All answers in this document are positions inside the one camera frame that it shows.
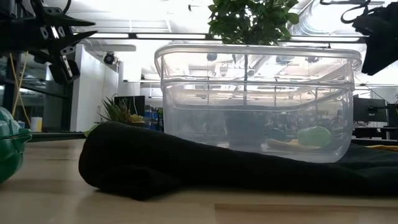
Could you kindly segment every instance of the black cloth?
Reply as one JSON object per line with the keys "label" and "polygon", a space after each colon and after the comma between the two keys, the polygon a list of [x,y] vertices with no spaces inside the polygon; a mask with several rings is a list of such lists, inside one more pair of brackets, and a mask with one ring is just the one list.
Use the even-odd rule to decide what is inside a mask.
{"label": "black cloth", "polygon": [[145,200],[184,186],[397,195],[398,153],[351,146],[337,163],[315,164],[186,141],[120,123],[88,136],[84,180],[104,192]]}

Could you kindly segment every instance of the table surface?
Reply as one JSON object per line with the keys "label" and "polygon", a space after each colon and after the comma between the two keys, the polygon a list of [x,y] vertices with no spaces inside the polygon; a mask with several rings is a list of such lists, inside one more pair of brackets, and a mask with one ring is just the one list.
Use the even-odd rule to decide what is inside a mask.
{"label": "table surface", "polygon": [[28,143],[22,169],[0,185],[2,224],[397,223],[398,198],[185,189],[147,202],[103,194],[78,173],[84,140]]}

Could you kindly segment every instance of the green leaves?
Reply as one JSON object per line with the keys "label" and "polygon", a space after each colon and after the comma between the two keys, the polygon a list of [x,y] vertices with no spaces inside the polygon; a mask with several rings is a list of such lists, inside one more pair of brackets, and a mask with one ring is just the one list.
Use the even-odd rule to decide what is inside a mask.
{"label": "green leaves", "polygon": [[220,35],[224,44],[272,45],[289,39],[286,23],[297,24],[299,16],[289,13],[297,0],[213,0],[209,34]]}
{"label": "green leaves", "polygon": [[296,13],[288,13],[287,14],[287,19],[289,20],[289,22],[291,22],[292,24],[298,24],[299,23],[299,15]]}

